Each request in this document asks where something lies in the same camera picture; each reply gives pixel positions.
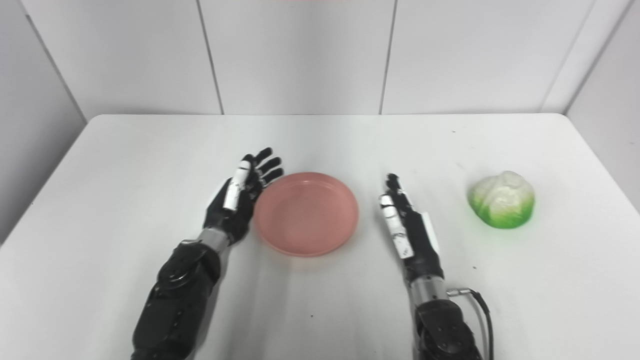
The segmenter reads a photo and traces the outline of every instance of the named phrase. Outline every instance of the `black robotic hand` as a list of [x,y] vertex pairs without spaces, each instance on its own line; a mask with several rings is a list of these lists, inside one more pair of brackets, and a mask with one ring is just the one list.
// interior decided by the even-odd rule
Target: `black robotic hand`
[[380,206],[415,309],[415,331],[420,360],[480,360],[474,336],[462,310],[449,300],[440,267],[437,243],[430,239],[423,216],[414,210],[398,176],[387,176]]
[[271,148],[246,155],[207,208],[202,232],[173,250],[158,272],[133,334],[132,360],[184,360],[195,348],[221,255],[244,238],[258,196],[282,176]]
[[380,197],[380,205],[394,237],[398,254],[403,260],[405,280],[411,283],[424,275],[435,275],[444,279],[440,258],[435,249],[437,245],[431,243],[432,239],[429,239],[422,215],[414,210],[400,186],[397,175],[387,175],[387,191]]
[[234,176],[227,179],[207,208],[203,228],[221,229],[229,235],[231,243],[244,238],[258,196],[284,174],[282,168],[278,168],[282,162],[280,158],[262,163],[272,153],[268,147],[256,156],[244,156]]

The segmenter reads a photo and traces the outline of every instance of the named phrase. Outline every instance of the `pink bowl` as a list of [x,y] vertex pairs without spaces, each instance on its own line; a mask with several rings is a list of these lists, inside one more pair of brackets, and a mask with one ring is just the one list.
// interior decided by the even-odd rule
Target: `pink bowl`
[[320,256],[353,235],[358,203],[338,179],[298,172],[275,181],[258,198],[255,225],[271,247],[293,256]]

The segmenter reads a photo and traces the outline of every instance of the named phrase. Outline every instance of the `black cable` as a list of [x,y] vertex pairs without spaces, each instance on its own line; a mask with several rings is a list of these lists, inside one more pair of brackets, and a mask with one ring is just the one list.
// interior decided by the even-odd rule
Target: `black cable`
[[473,296],[476,302],[478,303],[478,305],[480,305],[480,308],[484,313],[484,317],[486,318],[486,327],[487,327],[487,331],[489,332],[489,359],[488,360],[493,360],[493,324],[491,323],[491,314],[489,313],[489,307],[486,305],[486,303],[484,302],[484,299],[482,298],[482,295],[480,295],[479,292],[475,290],[471,290],[471,296]]

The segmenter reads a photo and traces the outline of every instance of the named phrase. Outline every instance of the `white tabletop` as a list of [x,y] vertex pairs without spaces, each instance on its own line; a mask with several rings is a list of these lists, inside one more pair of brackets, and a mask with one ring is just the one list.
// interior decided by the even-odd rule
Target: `white tabletop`
[[[93,119],[0,247],[0,359],[128,359],[160,266],[216,187],[273,146],[287,173],[344,181],[356,234],[292,258],[252,230],[230,253],[195,359],[412,358],[408,295],[377,205],[386,172],[429,211],[449,286],[491,307],[496,359],[637,358],[640,217],[568,119],[535,115]],[[536,190],[499,230],[466,202],[502,170]],[[479,315],[456,298],[478,341]]]

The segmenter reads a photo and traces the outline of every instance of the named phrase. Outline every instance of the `cabbage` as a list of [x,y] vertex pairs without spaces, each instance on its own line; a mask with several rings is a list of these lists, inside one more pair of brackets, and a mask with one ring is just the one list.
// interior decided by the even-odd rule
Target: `cabbage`
[[533,186],[513,171],[480,180],[471,188],[469,205],[487,224],[512,229],[531,218],[535,196]]

